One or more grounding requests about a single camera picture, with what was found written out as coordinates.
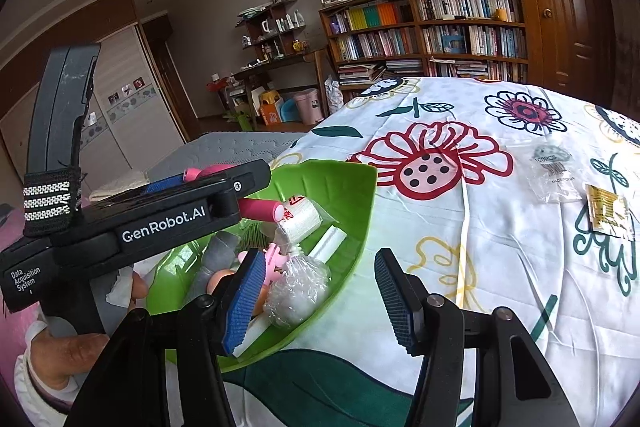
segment floor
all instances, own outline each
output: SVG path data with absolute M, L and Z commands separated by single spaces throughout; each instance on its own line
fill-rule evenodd
M 237 122 L 227 122 L 222 116 L 207 116 L 198 118 L 200 122 L 200 132 L 205 134 L 213 131 L 240 131 Z M 261 132 L 309 132 L 314 126 L 306 125 L 302 122 L 285 122 L 273 125 L 258 124 L 258 131 Z

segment blue gripper pad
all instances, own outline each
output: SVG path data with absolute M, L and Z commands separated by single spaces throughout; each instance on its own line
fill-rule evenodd
M 386 313 L 389 316 L 392 327 L 394 328 L 398 344 L 404 346 L 407 352 L 409 352 L 417 342 L 415 338 L 411 307 L 402 295 L 399 285 L 392 276 L 391 269 L 383 256 L 382 250 L 376 254 L 374 272 L 376 276 L 376 283 L 378 284 L 382 300 L 385 303 Z
M 222 339 L 222 347 L 227 355 L 231 355 L 234 349 L 244 341 L 244 334 L 264 283 L 266 270 L 264 254 L 260 252 L 260 255 L 254 258 L 249 272 L 242 279 L 229 305 L 226 312 L 225 336 Z
M 165 178 L 164 180 L 158 180 L 157 182 L 149 183 L 145 187 L 145 194 L 150 194 L 152 192 L 159 192 L 160 190 L 165 190 L 166 188 L 177 187 L 178 185 L 182 185 L 183 174 L 176 174 L 175 176 L 171 176 L 170 178 Z

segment hand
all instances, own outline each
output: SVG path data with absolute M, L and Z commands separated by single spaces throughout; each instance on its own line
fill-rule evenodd
M 129 310 L 147 293 L 146 283 L 133 272 Z M 109 337 L 100 333 L 57 339 L 48 329 L 42 330 L 31 341 L 31 368 L 42 383 L 60 391 L 67 386 L 69 377 L 88 373 L 94 367 L 107 342 Z

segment wooden desk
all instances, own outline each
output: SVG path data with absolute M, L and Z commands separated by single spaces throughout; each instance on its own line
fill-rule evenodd
M 276 58 L 275 60 L 271 60 L 269 62 L 265 62 L 256 66 L 254 68 L 246 68 L 245 70 L 240 70 L 238 73 L 234 73 L 234 78 L 236 80 L 242 80 L 244 82 L 244 89 L 247 93 L 247 98 L 249 99 L 249 106 L 252 108 L 252 121 L 254 124 L 254 129 L 258 129 L 258 124 L 256 122 L 256 114 L 254 109 L 254 104 L 251 99 L 251 91 L 255 89 L 257 86 L 262 86 L 265 89 L 269 89 L 267 87 L 267 83 L 271 81 L 269 78 L 269 71 L 277 70 L 279 68 L 285 68 L 287 66 L 292 66 L 294 64 L 299 64 L 302 62 L 306 62 L 307 64 L 314 64 L 316 67 L 316 83 L 318 93 L 320 95 L 320 104 L 322 108 L 322 113 L 325 118 L 329 116 L 329 105 L 326 101 L 326 91 L 324 90 L 324 72 L 322 69 L 322 59 L 325 58 L 329 63 L 329 66 L 334 74 L 334 78 L 337 78 L 335 73 L 335 68 L 333 63 L 331 62 L 331 58 L 329 53 L 327 53 L 326 48 L 322 48 L 319 50 L 313 50 L 306 54 L 295 54 L 295 55 L 286 55 L 283 58 Z M 284 122 L 279 125 L 269 125 L 269 126 L 260 126 L 265 127 L 265 130 L 272 130 L 274 132 L 289 130 L 288 129 L 289 122 Z

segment bed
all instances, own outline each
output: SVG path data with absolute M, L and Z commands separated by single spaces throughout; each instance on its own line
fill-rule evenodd
M 421 359 L 389 324 L 374 281 L 381 247 L 466 309 L 512 308 L 580 425 L 611 425 L 640 377 L 636 247 L 590 232 L 584 201 L 536 199 L 511 151 L 548 134 L 571 151 L 580 181 L 624 195 L 638 215 L 640 124 L 534 86 L 382 80 L 274 159 L 272 169 L 312 158 L 366 163 L 378 186 L 366 249 L 328 311 L 286 349 L 225 373 L 239 425 L 404 425 Z M 458 167 L 441 171 L 437 158 L 454 150 Z M 465 353 L 463 426 L 474 357 Z

